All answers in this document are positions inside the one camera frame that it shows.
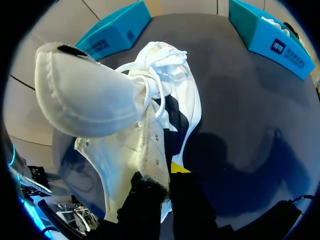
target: black stripe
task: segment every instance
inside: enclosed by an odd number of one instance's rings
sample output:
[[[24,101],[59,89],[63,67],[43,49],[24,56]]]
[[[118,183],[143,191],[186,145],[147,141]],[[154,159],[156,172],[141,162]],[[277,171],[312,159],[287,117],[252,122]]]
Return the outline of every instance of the black stripe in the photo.
[[[100,18],[95,14],[95,12],[88,6],[88,4],[82,0],[82,2],[87,6],[87,8],[93,13],[93,15],[95,15],[95,17],[100,21]]]
[[[58,50],[60,50],[61,52],[64,52],[66,54],[70,54],[70,55],[73,55],[73,56],[85,56],[87,57],[88,55],[85,54],[83,51],[77,49],[77,48],[74,48],[72,46],[68,46],[68,45],[62,45],[62,46],[58,46],[57,47]]]
[[[16,78],[15,76],[12,76],[12,75],[10,74],[10,77],[12,77],[13,79],[17,80],[19,83],[21,83],[21,84],[25,85],[26,87],[28,87],[28,88],[30,88],[30,89],[32,89],[32,90],[35,90],[35,88],[34,88],[34,87],[32,87],[32,86],[30,86],[30,85],[28,85],[28,84],[24,83],[23,81],[19,80],[19,79],[18,79],[18,78]]]

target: black pull tab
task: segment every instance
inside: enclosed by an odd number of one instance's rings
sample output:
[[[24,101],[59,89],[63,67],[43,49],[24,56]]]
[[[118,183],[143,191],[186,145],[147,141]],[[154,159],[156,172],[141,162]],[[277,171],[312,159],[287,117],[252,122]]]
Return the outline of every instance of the black pull tab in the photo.
[[[58,50],[60,50],[61,52],[64,52],[66,54],[70,54],[70,55],[73,55],[73,56],[84,56],[84,57],[87,57],[88,55],[85,54],[83,51],[77,49],[77,48],[74,48],[72,46],[68,46],[68,45],[62,45],[62,46],[58,46],[57,48]]]

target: cable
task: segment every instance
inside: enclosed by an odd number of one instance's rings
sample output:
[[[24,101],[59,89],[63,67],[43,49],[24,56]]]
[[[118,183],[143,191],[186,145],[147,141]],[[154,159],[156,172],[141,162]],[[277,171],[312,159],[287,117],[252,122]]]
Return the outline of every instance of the cable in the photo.
[[[42,231],[41,231],[41,234],[45,234],[46,233],[46,231],[56,231],[56,232],[59,232],[55,227],[53,227],[53,226],[49,226],[49,227],[46,227],[45,229],[43,229]]]
[[[303,196],[297,197],[297,198],[294,199],[294,200],[291,200],[290,202],[293,204],[293,203],[295,203],[296,201],[299,201],[299,200],[302,200],[302,199],[311,199],[311,200],[314,200],[315,197],[312,196],[312,195],[303,195]]]

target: logo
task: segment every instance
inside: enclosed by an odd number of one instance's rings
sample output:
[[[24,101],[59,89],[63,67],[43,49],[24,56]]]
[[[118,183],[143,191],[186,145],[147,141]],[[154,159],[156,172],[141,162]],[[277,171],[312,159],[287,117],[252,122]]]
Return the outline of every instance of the logo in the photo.
[[[282,54],[285,47],[286,45],[282,41],[280,41],[279,39],[274,39],[270,49],[277,54]]]

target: yellow tag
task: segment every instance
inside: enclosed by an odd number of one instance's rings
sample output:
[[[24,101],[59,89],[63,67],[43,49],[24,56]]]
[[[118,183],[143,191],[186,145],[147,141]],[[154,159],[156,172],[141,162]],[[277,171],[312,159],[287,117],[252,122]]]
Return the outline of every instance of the yellow tag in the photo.
[[[191,173],[189,170],[183,168],[182,166],[172,162],[171,163],[171,173],[172,174],[176,174],[176,173]]]

